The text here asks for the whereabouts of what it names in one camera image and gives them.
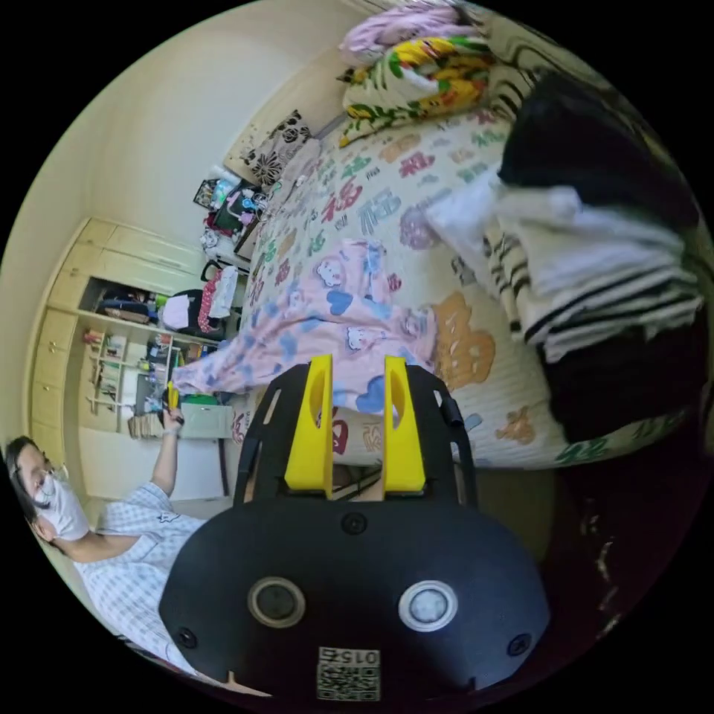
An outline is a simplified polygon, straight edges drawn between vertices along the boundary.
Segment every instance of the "cabinet door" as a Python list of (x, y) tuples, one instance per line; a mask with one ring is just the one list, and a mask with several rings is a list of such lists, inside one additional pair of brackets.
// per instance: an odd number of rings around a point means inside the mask
[(67, 310), (76, 310), (87, 289), (88, 282), (89, 278), (86, 275), (73, 273), (69, 270), (60, 271), (52, 286), (49, 304)]
[(53, 426), (62, 425), (62, 390), (35, 382), (32, 387), (32, 420)]
[(182, 439), (228, 439), (231, 437), (233, 407), (184, 404), (181, 406), (185, 424)]
[(62, 266), (62, 270), (70, 271), (72, 274), (94, 275), (94, 271), (100, 262), (102, 249), (96, 245), (77, 243), (69, 251), (67, 260)]
[(175, 268), (109, 250), (103, 251), (100, 266), (94, 275), (160, 295), (174, 295), (182, 290), (203, 287), (199, 275), (189, 275)]
[(106, 247), (189, 275), (200, 275), (206, 262), (204, 254), (197, 248), (134, 231), (122, 225), (117, 226)]
[(40, 343), (35, 358), (35, 381), (64, 389), (68, 357), (68, 352)]
[(106, 221), (100, 221), (96, 218), (92, 218), (84, 227), (84, 230), (80, 233), (77, 238), (77, 242), (86, 245), (94, 245), (97, 248), (104, 248), (106, 243), (109, 241), (109, 236), (112, 235), (115, 228), (116, 226), (113, 223), (107, 223)]
[(47, 458), (55, 465), (61, 466), (65, 461), (65, 449), (62, 443), (62, 431), (58, 428), (32, 422), (33, 441), (40, 451), (45, 452)]
[(49, 309), (45, 313), (45, 321), (42, 323), (42, 330), (39, 334), (39, 347), (68, 350), (72, 344), (76, 325), (76, 315)]

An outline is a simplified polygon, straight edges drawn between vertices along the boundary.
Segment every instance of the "white face mask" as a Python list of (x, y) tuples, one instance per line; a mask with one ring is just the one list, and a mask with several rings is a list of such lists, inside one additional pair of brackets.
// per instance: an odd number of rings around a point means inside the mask
[(48, 506), (37, 508), (36, 511), (52, 523), (57, 531), (57, 538), (78, 541), (89, 532), (89, 522), (79, 499), (61, 474), (54, 472), (45, 476), (35, 501)]

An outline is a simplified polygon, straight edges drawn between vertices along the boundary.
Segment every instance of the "black hair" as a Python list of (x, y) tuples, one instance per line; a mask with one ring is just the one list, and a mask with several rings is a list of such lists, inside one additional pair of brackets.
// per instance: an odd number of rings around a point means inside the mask
[[(36, 509), (48, 508), (48, 504), (41, 504), (35, 501), (30, 494), (27, 492), (25, 485), (22, 482), (22, 476), (20, 475), (20, 468), (18, 466), (17, 460), (20, 458), (22, 449), (25, 446), (34, 446), (37, 451), (41, 451), (39, 446), (30, 437), (17, 437), (10, 441), (5, 447), (5, 465), (7, 467), (7, 472), (10, 474), (10, 482), (13, 484), (13, 490), (15, 491), (15, 496), (20, 503), (20, 508), (22, 509), (22, 515), (29, 525), (34, 525), (37, 522), (37, 511)], [(60, 552), (62, 549), (52, 541), (46, 541), (49, 545), (57, 548)]]

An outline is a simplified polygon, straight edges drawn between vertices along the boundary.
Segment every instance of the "plaid shirt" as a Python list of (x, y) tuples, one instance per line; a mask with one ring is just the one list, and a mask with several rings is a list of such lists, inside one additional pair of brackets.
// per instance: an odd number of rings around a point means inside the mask
[(204, 521), (176, 513), (154, 483), (108, 504), (97, 533), (139, 536), (125, 553), (94, 563), (75, 563), (99, 614), (124, 637), (188, 674), (194, 669), (171, 640), (158, 604), (176, 556)]

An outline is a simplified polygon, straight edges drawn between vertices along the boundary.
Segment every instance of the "printed number label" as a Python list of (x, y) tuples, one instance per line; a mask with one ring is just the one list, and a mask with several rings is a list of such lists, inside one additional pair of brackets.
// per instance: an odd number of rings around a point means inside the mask
[(318, 699), (327, 701), (379, 701), (381, 670), (379, 650), (320, 647)]

